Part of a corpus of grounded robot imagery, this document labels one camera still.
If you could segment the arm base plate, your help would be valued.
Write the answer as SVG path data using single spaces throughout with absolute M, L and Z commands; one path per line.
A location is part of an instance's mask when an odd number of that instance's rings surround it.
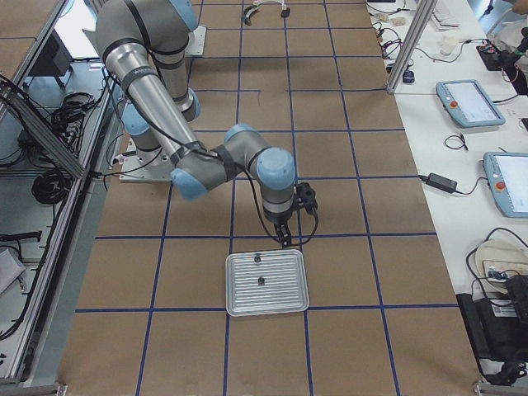
M 199 25 L 189 34 L 189 41 L 185 48 L 185 56 L 192 58 L 201 58 L 205 51 L 205 39 L 207 26 Z
M 145 152 L 136 148 L 135 143 L 130 140 L 127 150 L 121 156 L 118 177 L 122 182 L 170 181 L 174 166 L 161 148 Z

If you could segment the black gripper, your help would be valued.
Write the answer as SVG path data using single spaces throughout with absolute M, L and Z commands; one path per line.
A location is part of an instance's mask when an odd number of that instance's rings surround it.
M 292 238 L 289 235 L 288 224 L 286 222 L 280 222 L 274 225 L 274 229 L 278 237 L 285 237 L 281 239 L 281 248 L 290 247 L 292 245 Z

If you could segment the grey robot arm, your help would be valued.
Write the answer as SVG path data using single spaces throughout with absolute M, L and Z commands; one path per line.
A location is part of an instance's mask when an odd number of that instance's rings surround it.
M 190 1 L 154 1 L 151 51 L 158 74 L 187 121 L 199 115 L 199 102 L 188 87 L 185 49 L 190 34 L 198 27 Z
M 259 217 L 273 223 L 273 239 L 289 247 L 288 221 L 298 204 L 292 154 L 246 124 L 208 150 L 189 124 L 199 102 L 188 86 L 185 49 L 197 27 L 188 1 L 108 1 L 97 15 L 97 53 L 169 156 L 181 196 L 197 199 L 246 172 L 260 186 Z

